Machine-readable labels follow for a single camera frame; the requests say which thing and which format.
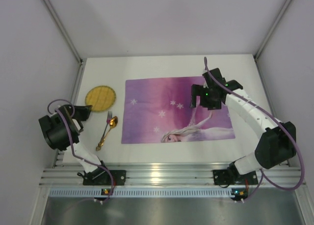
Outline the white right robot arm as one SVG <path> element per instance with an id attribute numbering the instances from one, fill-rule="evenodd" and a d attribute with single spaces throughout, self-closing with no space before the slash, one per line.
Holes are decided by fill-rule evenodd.
<path id="1" fill-rule="evenodd" d="M 252 101 L 243 86 L 235 81 L 226 81 L 220 69 L 204 71 L 204 85 L 191 87 L 192 108 L 196 102 L 208 110 L 219 110 L 222 105 L 234 110 L 255 132 L 259 139 L 256 149 L 229 164 L 229 183 L 260 169 L 270 169 L 296 155 L 296 128 L 291 122 L 283 123 Z"/>

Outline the purple princess placemat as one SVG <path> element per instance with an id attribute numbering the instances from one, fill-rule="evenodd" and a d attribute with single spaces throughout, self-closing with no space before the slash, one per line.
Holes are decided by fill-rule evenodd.
<path id="1" fill-rule="evenodd" d="M 122 144 L 215 141 L 235 138 L 228 108 L 209 111 L 196 102 L 191 87 L 204 78 L 127 80 Z"/>

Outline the gold spoon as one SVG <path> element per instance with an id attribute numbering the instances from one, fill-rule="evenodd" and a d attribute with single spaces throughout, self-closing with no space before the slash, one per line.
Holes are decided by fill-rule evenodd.
<path id="1" fill-rule="evenodd" d="M 103 147 L 104 143 L 105 143 L 105 140 L 107 138 L 107 135 L 109 134 L 109 132 L 115 128 L 118 124 L 118 117 L 117 116 L 114 116 L 110 122 L 109 122 L 109 130 L 108 132 L 101 138 L 100 142 L 98 143 L 97 147 L 96 147 L 96 151 L 100 151 L 101 148 Z"/>

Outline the yellow woven round plate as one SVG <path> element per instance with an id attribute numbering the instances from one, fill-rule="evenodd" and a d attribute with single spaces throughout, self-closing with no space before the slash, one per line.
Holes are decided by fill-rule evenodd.
<path id="1" fill-rule="evenodd" d="M 85 104 L 92 106 L 93 112 L 104 112 L 109 110 L 115 103 L 116 92 L 107 85 L 92 88 L 85 97 Z"/>

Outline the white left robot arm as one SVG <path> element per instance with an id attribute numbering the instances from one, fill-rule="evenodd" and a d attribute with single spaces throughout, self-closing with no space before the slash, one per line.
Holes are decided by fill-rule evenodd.
<path id="1" fill-rule="evenodd" d="M 84 185 L 114 186 L 114 178 L 95 154 L 79 142 L 83 131 L 83 122 L 91 114 L 92 106 L 63 105 L 55 109 L 54 113 L 39 119 L 43 137 L 51 149 L 65 151 L 70 149 L 72 156 L 81 164 L 84 173 Z"/>

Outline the iridescent purple fork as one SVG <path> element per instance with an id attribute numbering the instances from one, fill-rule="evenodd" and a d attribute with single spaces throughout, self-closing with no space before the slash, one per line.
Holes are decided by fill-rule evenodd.
<path id="1" fill-rule="evenodd" d="M 100 140 L 100 142 L 99 142 L 99 144 L 98 144 L 99 147 L 102 147 L 102 146 L 103 146 L 104 139 L 105 139 L 105 133 L 106 133 L 107 127 L 108 127 L 108 125 L 109 125 L 111 119 L 112 119 L 112 111 L 108 111 L 108 113 L 107 113 L 107 119 L 106 119 L 106 126 L 105 126 L 105 130 L 104 130 L 104 132 L 103 132 L 103 135 L 102 135 L 102 137 L 101 137 L 101 140 Z"/>

